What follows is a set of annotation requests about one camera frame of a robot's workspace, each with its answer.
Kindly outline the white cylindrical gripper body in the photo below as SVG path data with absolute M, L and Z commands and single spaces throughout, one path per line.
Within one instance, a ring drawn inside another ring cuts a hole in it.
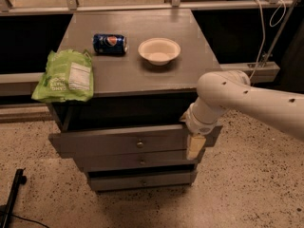
M 193 110 L 193 104 L 190 104 L 188 109 L 183 113 L 184 122 L 193 135 L 208 135 L 215 128 L 217 123 L 204 123 L 202 120 L 199 120 Z

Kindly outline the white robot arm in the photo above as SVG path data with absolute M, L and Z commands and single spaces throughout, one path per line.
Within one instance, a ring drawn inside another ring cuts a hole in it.
M 214 71 L 200 76 L 198 98 L 180 117 L 189 130 L 186 157 L 195 159 L 218 119 L 238 110 L 277 130 L 304 140 L 304 95 L 251 86 L 239 70 Z

